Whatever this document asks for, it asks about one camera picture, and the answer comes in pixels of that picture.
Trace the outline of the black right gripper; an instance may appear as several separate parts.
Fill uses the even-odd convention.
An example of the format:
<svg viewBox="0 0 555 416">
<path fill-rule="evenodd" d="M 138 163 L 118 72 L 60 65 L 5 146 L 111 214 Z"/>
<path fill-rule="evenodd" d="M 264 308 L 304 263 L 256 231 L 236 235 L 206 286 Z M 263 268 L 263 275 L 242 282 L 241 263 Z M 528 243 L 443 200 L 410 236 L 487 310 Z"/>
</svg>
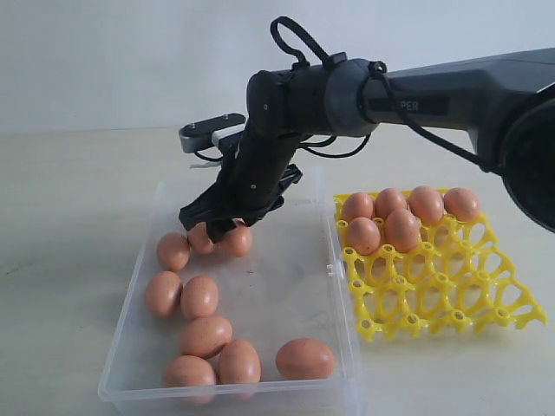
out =
<svg viewBox="0 0 555 416">
<path fill-rule="evenodd" d="M 284 190 L 302 177 L 290 163 L 303 140 L 298 133 L 265 136 L 252 129 L 220 139 L 214 147 L 223 156 L 221 171 L 205 195 L 180 208 L 181 225 L 191 230 L 206 222 L 207 236 L 218 244 L 241 224 L 237 218 L 251 226 L 280 207 Z"/>
</svg>

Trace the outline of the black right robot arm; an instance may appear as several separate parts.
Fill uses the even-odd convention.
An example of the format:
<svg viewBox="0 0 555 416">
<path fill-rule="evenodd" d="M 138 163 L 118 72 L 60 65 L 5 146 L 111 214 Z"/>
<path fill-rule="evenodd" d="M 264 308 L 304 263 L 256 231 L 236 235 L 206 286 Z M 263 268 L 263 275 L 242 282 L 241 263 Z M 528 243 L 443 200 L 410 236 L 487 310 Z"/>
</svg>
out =
<svg viewBox="0 0 555 416">
<path fill-rule="evenodd" d="M 205 223 L 218 242 L 232 220 L 247 225 L 281 207 L 301 177 L 291 159 L 314 135 L 367 140 L 382 123 L 422 137 L 499 175 L 514 203 L 536 224 L 554 227 L 554 52 L 535 49 L 422 68 L 388 71 L 382 62 L 333 56 L 256 73 L 246 114 L 181 128 L 183 149 L 213 146 L 213 135 L 242 131 L 219 144 L 213 185 L 181 208 L 191 229 Z"/>
</svg>

